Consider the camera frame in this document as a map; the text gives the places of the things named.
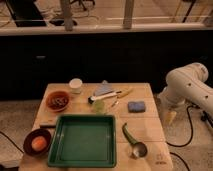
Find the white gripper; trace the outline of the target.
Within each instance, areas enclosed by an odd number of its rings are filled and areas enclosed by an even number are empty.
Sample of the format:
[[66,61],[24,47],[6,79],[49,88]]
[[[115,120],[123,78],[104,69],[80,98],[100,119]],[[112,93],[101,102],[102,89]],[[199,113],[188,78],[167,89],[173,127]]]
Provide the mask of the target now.
[[175,119],[177,112],[176,108],[182,106],[185,103],[185,99],[180,96],[159,94],[158,98],[161,102],[161,116],[167,117],[166,124],[170,125]]

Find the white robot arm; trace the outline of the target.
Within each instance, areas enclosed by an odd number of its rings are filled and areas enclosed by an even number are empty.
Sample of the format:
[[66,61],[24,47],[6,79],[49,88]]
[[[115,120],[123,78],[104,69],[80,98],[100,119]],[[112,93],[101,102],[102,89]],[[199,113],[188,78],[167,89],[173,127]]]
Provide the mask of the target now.
[[162,121],[171,123],[176,116],[175,109],[186,100],[199,106],[213,117],[213,88],[205,84],[209,72],[201,63],[191,63],[169,71],[166,87],[158,95],[162,104]]

